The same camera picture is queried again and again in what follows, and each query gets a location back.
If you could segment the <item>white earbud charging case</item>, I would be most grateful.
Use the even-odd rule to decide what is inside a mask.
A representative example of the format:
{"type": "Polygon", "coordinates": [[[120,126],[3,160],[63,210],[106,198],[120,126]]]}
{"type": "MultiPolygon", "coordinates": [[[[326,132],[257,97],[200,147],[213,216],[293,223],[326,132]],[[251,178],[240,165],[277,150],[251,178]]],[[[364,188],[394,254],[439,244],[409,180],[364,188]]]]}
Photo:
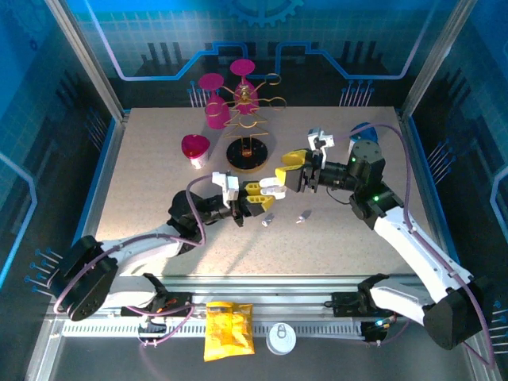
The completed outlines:
{"type": "Polygon", "coordinates": [[[264,178],[259,181],[260,194],[263,196],[271,196],[276,200],[286,197],[287,187],[276,177],[264,178]]]}

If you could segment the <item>white cup with blue lid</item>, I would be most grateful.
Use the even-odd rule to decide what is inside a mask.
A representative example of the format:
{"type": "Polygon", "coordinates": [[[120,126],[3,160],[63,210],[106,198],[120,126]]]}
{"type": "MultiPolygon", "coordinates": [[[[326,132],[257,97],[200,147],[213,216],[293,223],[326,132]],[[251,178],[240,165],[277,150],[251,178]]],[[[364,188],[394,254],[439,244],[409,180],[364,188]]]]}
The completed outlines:
{"type": "Polygon", "coordinates": [[[375,128],[371,127],[369,129],[361,130],[366,125],[369,125],[369,122],[360,123],[352,129],[352,132],[355,132],[355,134],[349,137],[349,146],[348,146],[349,154],[352,153],[353,146],[359,140],[370,140],[376,144],[379,143],[378,134],[375,128]]]}

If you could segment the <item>white cup with pink lid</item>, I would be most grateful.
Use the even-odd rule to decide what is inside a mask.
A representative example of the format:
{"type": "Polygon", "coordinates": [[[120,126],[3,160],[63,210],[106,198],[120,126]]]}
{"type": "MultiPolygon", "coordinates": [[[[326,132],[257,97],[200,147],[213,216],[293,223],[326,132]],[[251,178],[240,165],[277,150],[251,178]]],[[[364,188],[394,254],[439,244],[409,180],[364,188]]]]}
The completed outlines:
{"type": "Polygon", "coordinates": [[[210,157],[210,141],[198,134],[186,135],[181,141],[183,155],[195,169],[203,169],[210,157]]]}

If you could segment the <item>pink wine glass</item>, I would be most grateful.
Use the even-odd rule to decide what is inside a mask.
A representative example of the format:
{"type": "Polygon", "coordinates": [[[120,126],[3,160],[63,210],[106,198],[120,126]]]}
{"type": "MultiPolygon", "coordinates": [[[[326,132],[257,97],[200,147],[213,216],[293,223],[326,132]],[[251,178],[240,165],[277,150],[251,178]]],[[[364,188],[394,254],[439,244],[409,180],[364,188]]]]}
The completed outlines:
{"type": "Polygon", "coordinates": [[[211,129],[224,129],[229,120],[229,106],[217,93],[224,84],[224,78],[218,73],[204,74],[198,81],[204,94],[208,94],[205,104],[207,125],[211,129]]]}
{"type": "Polygon", "coordinates": [[[233,95],[235,107],[241,115],[248,115],[259,109],[257,90],[247,80],[247,76],[254,70],[255,64],[249,59],[238,59],[230,65],[230,71],[241,79],[233,95]]]}

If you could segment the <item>yellow snack bag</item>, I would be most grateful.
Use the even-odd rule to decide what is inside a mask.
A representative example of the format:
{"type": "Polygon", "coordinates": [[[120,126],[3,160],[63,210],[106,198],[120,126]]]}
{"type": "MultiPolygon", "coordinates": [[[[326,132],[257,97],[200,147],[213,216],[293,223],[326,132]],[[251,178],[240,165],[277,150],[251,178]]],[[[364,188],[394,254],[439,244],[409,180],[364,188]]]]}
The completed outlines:
{"type": "Polygon", "coordinates": [[[206,304],[205,362],[255,354],[252,311],[252,304],[206,304]]]}

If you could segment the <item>white pull-tab can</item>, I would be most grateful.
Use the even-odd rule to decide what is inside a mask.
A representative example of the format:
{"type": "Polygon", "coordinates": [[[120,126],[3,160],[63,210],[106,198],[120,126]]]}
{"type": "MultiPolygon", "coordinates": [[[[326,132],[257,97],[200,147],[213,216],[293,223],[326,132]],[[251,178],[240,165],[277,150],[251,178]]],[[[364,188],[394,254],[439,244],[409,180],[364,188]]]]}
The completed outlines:
{"type": "Polygon", "coordinates": [[[268,350],[277,356],[285,356],[293,351],[297,341],[296,332],[287,323],[275,323],[268,331],[266,344],[268,350]]]}

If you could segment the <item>aluminium extrusion rail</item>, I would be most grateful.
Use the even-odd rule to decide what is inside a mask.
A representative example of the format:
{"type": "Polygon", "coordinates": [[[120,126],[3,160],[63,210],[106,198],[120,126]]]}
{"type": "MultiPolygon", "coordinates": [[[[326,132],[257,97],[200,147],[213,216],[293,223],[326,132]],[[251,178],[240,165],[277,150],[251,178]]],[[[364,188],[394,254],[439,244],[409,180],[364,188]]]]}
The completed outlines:
{"type": "Polygon", "coordinates": [[[253,304],[257,320],[330,320],[325,307],[333,293],[355,294],[367,275],[173,275],[160,281],[174,292],[192,294],[202,312],[208,302],[253,304]]]}

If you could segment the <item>aluminium frame post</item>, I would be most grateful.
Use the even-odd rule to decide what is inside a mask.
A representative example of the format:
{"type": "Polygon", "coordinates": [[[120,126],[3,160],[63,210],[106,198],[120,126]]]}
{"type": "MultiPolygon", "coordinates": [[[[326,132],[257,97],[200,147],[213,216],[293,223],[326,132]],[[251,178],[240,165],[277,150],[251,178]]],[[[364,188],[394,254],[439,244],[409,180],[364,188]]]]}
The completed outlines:
{"type": "Polygon", "coordinates": [[[123,107],[71,9],[64,0],[44,0],[44,3],[56,19],[58,26],[111,116],[116,122],[122,123],[125,120],[123,107]]]}
{"type": "Polygon", "coordinates": [[[448,20],[445,22],[443,29],[425,59],[413,86],[410,88],[406,100],[402,104],[402,121],[408,121],[417,109],[436,73],[451,51],[456,38],[468,20],[477,1],[478,0],[457,0],[448,20]]]}

